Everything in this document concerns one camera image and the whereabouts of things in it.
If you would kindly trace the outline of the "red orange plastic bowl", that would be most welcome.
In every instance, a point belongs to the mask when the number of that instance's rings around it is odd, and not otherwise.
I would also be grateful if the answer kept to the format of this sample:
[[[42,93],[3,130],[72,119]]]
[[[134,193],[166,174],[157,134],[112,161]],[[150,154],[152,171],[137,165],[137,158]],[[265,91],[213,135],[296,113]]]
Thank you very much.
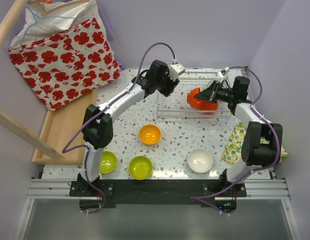
[[[206,115],[214,115],[214,112],[219,108],[219,102],[211,103],[195,98],[196,94],[200,93],[200,88],[194,88],[187,94],[187,103],[195,110],[205,111]]]

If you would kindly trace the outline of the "white wire dish rack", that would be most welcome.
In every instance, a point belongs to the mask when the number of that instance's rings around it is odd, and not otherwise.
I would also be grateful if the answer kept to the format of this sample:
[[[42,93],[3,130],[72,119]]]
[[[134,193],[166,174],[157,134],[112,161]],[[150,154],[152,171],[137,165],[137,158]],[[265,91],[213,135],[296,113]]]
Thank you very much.
[[[205,111],[195,110],[187,103],[187,94],[195,88],[204,90],[211,80],[219,81],[216,68],[188,68],[179,76],[180,83],[169,97],[157,94],[157,117],[166,121],[185,121],[194,119],[212,119],[227,121],[232,114],[227,103],[219,102],[214,115],[206,115]]]

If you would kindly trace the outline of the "yellow orange plastic bowl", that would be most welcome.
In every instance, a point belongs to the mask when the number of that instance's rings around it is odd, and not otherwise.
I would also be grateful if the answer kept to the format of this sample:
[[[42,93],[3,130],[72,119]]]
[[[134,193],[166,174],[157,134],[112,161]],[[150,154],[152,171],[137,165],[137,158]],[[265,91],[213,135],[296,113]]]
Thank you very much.
[[[139,139],[145,145],[154,145],[159,142],[161,138],[161,130],[154,124],[147,124],[140,128]]]

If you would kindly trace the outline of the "white plastic bowl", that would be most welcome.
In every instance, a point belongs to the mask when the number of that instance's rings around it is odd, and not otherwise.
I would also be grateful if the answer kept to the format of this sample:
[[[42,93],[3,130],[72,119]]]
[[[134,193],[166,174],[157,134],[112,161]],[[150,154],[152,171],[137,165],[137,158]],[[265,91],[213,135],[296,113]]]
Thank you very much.
[[[187,158],[188,166],[196,173],[206,173],[213,166],[211,153],[204,149],[194,149]]]

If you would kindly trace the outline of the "lime green bowl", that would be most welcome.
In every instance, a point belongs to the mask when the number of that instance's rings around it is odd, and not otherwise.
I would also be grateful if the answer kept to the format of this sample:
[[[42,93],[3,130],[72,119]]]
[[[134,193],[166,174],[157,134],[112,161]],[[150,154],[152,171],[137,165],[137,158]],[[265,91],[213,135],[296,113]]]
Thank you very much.
[[[135,180],[145,180],[153,170],[152,162],[146,156],[137,156],[133,158],[128,167],[130,176]]]
[[[111,151],[104,151],[101,157],[99,173],[102,175],[111,173],[117,166],[117,157]]]

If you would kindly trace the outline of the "blue white ceramic bowl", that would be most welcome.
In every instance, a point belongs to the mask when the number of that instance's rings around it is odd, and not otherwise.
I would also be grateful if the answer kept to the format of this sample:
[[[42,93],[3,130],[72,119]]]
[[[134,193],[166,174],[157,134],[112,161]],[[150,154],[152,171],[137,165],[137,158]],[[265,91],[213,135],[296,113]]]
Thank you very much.
[[[207,84],[207,88],[209,88],[213,83],[215,82],[215,80],[211,80],[211,81],[209,81],[209,83]]]

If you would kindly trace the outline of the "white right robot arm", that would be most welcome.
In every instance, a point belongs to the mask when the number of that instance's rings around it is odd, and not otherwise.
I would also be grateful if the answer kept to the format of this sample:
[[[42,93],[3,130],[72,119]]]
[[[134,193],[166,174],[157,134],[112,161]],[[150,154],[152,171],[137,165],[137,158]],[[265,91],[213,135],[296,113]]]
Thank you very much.
[[[241,159],[220,175],[218,192],[202,196],[202,199],[230,196],[235,186],[244,183],[252,173],[271,168],[279,162],[282,125],[268,121],[247,99],[249,84],[250,80],[243,76],[235,78],[232,88],[224,88],[222,83],[215,80],[194,96],[207,103],[227,103],[233,116],[240,119],[246,128]]]

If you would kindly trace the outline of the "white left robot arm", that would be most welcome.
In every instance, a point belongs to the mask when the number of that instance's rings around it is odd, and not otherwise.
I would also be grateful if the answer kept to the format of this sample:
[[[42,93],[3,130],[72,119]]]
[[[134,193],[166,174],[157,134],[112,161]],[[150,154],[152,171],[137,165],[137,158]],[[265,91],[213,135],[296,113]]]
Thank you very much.
[[[98,106],[90,105],[86,109],[84,128],[82,129],[85,157],[83,171],[77,180],[81,183],[81,191],[93,196],[98,191],[96,180],[99,179],[99,163],[103,151],[112,141],[115,120],[132,105],[142,101],[158,91],[165,97],[170,96],[180,83],[179,75],[184,67],[178,63],[167,65],[155,60],[149,69],[136,75],[131,83],[109,101]]]

